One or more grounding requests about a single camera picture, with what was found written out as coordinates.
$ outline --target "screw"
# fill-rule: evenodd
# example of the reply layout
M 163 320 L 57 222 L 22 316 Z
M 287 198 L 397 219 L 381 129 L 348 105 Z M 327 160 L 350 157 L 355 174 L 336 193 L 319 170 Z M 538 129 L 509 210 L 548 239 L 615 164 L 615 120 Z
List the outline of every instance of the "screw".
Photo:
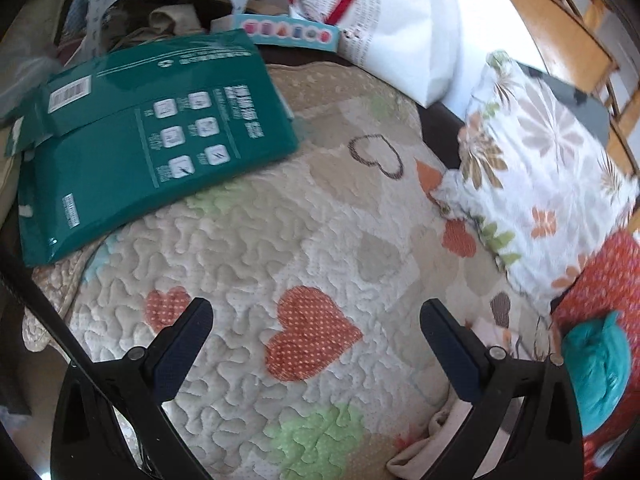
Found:
M 564 358 L 560 354 L 551 354 L 549 360 L 556 366 L 562 366 L 564 364 Z
M 137 361 L 145 356 L 146 349 L 142 346 L 134 346 L 127 352 L 127 357 L 132 361 Z
M 501 348 L 499 346 L 492 346 L 491 348 L 489 348 L 489 355 L 496 361 L 502 361 L 505 357 L 507 357 L 507 352 L 504 351 L 504 348 Z

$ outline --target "floral pillow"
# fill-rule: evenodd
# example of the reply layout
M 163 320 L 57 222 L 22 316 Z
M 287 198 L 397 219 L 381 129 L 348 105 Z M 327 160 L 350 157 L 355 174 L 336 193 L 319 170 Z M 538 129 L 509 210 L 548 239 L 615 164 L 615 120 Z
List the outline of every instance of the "floral pillow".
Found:
M 638 195 L 604 148 L 541 80 L 504 52 L 487 58 L 459 170 L 432 196 L 448 218 L 471 219 L 511 284 L 541 314 L 580 275 Z

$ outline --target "quilted bedspread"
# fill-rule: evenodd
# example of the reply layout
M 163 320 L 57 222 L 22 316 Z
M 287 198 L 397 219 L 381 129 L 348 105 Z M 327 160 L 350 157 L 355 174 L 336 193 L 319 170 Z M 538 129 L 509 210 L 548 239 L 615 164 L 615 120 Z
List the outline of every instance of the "quilted bedspread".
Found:
M 387 478 L 447 397 L 425 300 L 515 329 L 538 358 L 546 320 L 471 228 L 440 217 L 429 193 L 444 167 L 411 101 L 356 68 L 270 73 L 305 137 L 295 156 L 34 278 L 94 360 L 148 345 L 191 298 L 211 302 L 213 330 L 164 409 L 214 478 Z M 28 348 L 50 343 L 30 315 L 23 329 Z

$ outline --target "green cardboard box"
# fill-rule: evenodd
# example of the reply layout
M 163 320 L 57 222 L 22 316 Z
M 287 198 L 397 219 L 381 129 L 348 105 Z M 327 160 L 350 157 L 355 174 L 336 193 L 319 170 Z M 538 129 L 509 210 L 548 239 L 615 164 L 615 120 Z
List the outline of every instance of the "green cardboard box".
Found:
M 28 266 L 294 152 L 298 140 L 242 30 L 137 46 L 50 79 L 14 110 L 8 154 Z

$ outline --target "teal cloth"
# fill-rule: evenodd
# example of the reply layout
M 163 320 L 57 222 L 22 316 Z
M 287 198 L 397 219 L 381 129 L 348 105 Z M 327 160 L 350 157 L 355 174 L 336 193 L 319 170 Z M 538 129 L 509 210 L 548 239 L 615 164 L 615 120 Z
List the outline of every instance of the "teal cloth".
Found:
M 617 312 L 574 327 L 562 340 L 562 356 L 578 401 L 582 434 L 609 418 L 631 375 L 631 348 L 616 324 Z

